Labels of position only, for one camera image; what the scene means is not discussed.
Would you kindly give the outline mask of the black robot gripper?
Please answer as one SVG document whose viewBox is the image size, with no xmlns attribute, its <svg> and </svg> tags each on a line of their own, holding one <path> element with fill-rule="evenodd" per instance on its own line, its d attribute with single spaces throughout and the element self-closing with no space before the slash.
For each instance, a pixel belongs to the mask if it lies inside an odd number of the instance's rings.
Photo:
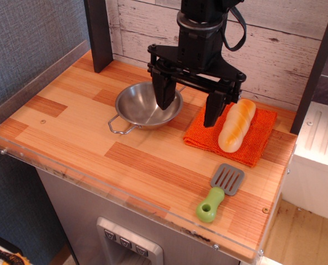
<svg viewBox="0 0 328 265">
<path fill-rule="evenodd" d="M 177 83 L 209 93 L 204 114 L 206 128 L 215 125 L 225 103 L 240 99 L 246 75 L 223 59 L 224 41 L 223 28 L 209 33 L 181 29 L 178 46 L 148 46 L 148 71 L 156 103 L 162 110 L 173 102 Z"/>
</svg>

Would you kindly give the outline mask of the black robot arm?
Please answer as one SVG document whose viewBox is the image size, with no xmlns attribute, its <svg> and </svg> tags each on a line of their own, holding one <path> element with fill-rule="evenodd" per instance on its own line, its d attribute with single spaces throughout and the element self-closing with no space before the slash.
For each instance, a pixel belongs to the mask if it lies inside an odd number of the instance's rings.
<svg viewBox="0 0 328 265">
<path fill-rule="evenodd" d="M 222 48 L 239 50 L 246 35 L 230 47 L 225 30 L 228 14 L 246 29 L 236 5 L 238 1 L 182 1 L 177 14 L 178 46 L 152 44 L 148 72 L 152 78 L 157 105 L 167 109 L 174 100 L 176 84 L 180 83 L 208 94 L 204 126 L 215 125 L 225 106 L 240 99 L 241 84 L 246 75 L 227 63 Z"/>
</svg>

